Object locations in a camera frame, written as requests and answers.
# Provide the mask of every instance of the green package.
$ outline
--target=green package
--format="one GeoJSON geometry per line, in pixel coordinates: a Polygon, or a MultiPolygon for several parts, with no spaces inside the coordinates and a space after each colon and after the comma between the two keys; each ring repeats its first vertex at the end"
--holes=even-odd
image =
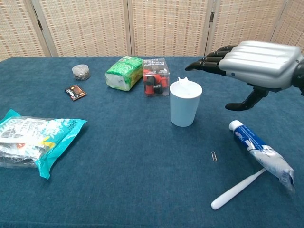
{"type": "Polygon", "coordinates": [[[143,76],[142,59],[125,56],[105,73],[106,84],[114,89],[129,91],[143,76]]]}

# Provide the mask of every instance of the white toothbrush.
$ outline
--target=white toothbrush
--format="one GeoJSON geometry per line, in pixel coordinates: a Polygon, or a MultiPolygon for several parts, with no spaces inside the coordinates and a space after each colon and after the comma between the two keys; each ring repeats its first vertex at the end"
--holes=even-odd
{"type": "Polygon", "coordinates": [[[242,180],[240,183],[238,183],[236,186],[232,187],[225,193],[221,194],[219,197],[217,197],[212,203],[211,207],[214,210],[219,209],[223,205],[225,205],[229,200],[231,200],[233,197],[238,195],[245,187],[247,187],[249,184],[251,184],[259,175],[261,175],[263,172],[265,172],[265,168],[261,169],[256,174],[253,174],[246,179],[242,180]]]}

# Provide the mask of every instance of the cup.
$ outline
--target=cup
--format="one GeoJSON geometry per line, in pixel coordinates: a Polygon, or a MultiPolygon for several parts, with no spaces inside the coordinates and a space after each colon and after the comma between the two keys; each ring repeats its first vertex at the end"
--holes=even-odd
{"type": "Polygon", "coordinates": [[[189,81],[187,77],[178,78],[178,81],[171,84],[170,118],[174,125],[188,127],[193,123],[202,92],[201,86],[189,81]]]}

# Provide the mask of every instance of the toothpaste tube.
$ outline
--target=toothpaste tube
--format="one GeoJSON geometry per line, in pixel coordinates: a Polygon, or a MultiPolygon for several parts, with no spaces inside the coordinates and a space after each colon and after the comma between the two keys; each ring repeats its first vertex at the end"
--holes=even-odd
{"type": "Polygon", "coordinates": [[[295,190],[294,170],[278,152],[238,120],[232,121],[229,129],[266,170],[275,175],[289,190],[295,190]]]}

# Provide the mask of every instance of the table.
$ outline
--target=table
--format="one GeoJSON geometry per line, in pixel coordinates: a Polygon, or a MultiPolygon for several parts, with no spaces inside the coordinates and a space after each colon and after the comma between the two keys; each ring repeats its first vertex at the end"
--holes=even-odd
{"type": "Polygon", "coordinates": [[[111,89],[105,71],[120,57],[16,57],[0,63],[0,116],[80,118],[88,122],[56,161],[49,180],[37,169],[0,168],[0,227],[302,227],[304,224],[304,98],[297,88],[269,93],[253,109],[233,112],[252,91],[246,83],[202,71],[198,57],[166,57],[178,76],[203,87],[190,127],[170,122],[170,98],[111,89]],[[91,78],[76,81],[72,67],[91,78]],[[87,96],[72,101],[64,89],[87,96]],[[229,131],[240,120],[294,168],[296,194],[265,172],[214,211],[220,194],[261,166],[229,131]],[[214,162],[211,152],[218,158],[214,162]]]}

